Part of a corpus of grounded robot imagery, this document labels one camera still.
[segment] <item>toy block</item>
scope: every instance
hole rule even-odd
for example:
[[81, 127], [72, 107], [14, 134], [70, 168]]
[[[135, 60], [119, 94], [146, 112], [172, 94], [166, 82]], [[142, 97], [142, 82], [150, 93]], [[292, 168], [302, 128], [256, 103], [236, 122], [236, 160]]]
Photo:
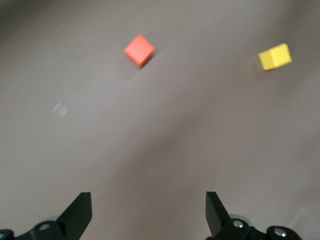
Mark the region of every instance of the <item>toy block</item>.
[[258, 54], [264, 70], [277, 69], [292, 62], [288, 45], [282, 43]]
[[155, 47], [141, 34], [124, 49], [124, 53], [140, 68], [154, 52]]

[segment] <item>yellow block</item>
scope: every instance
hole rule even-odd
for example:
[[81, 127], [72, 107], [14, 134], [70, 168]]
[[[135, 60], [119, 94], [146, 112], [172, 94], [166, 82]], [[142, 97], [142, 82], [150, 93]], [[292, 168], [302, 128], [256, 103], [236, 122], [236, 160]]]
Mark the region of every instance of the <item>yellow block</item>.
[[259, 59], [264, 70], [276, 69], [292, 62], [288, 45], [285, 43], [259, 53]]

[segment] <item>cube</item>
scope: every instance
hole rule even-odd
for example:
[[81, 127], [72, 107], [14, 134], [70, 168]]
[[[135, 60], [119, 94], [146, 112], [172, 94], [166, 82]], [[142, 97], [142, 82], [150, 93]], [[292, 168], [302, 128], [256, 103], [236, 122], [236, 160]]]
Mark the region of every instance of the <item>cube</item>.
[[271, 70], [292, 62], [288, 45], [282, 43], [258, 54], [262, 68]]
[[124, 49], [124, 53], [140, 68], [154, 52], [155, 47], [141, 34]]

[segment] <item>red cube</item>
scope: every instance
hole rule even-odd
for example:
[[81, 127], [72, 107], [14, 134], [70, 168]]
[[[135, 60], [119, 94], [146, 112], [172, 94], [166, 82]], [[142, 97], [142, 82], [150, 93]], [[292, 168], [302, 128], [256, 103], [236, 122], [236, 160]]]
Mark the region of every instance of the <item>red cube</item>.
[[124, 53], [140, 68], [151, 57], [155, 47], [139, 34], [124, 49]]

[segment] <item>black bracket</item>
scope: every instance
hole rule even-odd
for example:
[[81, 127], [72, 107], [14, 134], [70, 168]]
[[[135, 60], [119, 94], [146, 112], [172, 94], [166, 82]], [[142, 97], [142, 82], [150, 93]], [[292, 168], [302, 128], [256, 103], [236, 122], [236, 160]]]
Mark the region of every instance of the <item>black bracket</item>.
[[263, 233], [242, 219], [231, 218], [215, 192], [206, 193], [205, 217], [212, 234], [207, 240], [302, 240], [284, 226], [270, 226]]
[[0, 240], [79, 240], [92, 218], [90, 192], [82, 192], [55, 221], [43, 221], [30, 231], [14, 236], [0, 230]]

